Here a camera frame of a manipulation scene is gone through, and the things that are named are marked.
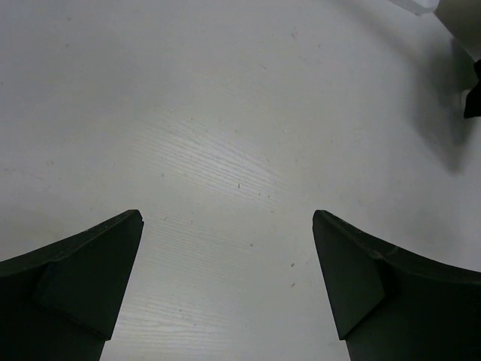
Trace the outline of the black trousers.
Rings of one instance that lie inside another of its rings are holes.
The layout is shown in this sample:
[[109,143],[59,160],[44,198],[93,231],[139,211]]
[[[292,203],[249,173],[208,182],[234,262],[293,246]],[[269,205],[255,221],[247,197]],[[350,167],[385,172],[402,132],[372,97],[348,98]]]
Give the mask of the black trousers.
[[471,119],[481,115],[481,60],[473,64],[477,83],[466,96],[463,117]]

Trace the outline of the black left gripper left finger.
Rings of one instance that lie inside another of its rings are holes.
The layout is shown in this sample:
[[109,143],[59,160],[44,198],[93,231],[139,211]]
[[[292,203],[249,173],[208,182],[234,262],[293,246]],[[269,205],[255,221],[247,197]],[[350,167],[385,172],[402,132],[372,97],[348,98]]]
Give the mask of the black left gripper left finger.
[[1,263],[3,360],[98,360],[141,242],[140,211]]

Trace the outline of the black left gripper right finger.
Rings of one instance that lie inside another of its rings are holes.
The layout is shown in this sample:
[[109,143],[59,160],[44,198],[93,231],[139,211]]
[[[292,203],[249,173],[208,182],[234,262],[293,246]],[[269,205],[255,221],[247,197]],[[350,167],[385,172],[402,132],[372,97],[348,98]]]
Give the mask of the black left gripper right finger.
[[313,237],[352,360],[478,360],[480,274],[417,255],[328,211]]

